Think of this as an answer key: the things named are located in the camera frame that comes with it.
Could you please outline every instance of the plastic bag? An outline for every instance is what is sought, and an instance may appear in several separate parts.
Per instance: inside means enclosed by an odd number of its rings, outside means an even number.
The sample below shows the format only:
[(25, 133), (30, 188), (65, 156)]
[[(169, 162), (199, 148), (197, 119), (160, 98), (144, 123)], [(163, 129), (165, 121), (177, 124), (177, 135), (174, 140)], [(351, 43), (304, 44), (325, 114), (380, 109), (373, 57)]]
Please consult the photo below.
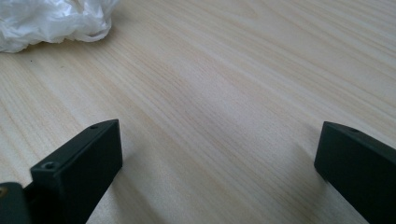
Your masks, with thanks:
[(111, 28), (119, 0), (0, 0), (0, 51), (18, 52), (41, 41), (92, 42)]

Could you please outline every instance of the black object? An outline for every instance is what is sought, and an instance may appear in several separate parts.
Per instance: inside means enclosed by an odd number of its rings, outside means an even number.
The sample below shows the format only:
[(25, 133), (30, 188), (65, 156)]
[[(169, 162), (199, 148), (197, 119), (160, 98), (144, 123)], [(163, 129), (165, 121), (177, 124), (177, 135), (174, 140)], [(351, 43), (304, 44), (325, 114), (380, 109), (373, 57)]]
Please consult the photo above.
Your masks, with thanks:
[(121, 166), (119, 121), (94, 124), (33, 166), (25, 189), (0, 184), (0, 223), (85, 223)]
[(370, 223), (396, 223), (396, 150), (324, 122), (315, 167)]

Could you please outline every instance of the tabletop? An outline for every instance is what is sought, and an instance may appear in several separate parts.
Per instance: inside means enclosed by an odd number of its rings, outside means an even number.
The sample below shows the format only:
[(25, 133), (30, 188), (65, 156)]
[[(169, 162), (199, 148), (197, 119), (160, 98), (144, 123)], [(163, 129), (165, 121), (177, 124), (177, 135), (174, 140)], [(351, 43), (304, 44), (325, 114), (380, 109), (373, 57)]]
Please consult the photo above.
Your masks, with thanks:
[(97, 42), (0, 54), (0, 182), (120, 120), (88, 223), (367, 223), (316, 172), (323, 121), (396, 147), (393, 0), (131, 0)]

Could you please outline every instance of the white plastic bag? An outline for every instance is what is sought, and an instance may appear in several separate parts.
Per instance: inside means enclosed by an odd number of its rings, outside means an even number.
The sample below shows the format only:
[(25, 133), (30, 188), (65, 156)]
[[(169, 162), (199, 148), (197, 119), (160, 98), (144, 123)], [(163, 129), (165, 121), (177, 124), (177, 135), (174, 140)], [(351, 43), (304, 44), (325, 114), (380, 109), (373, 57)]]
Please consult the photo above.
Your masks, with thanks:
[(111, 28), (119, 0), (0, 0), (0, 51), (18, 52), (41, 41), (92, 42)]

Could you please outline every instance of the light wood surface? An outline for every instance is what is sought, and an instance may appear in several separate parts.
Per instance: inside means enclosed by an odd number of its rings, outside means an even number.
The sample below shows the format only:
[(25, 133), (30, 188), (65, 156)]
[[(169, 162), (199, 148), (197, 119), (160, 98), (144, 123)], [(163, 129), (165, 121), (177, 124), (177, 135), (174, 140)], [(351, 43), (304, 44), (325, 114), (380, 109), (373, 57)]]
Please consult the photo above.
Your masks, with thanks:
[(107, 38), (0, 54), (0, 182), (119, 119), (89, 223), (366, 223), (317, 174), (324, 120), (396, 147), (393, 0), (121, 1)]

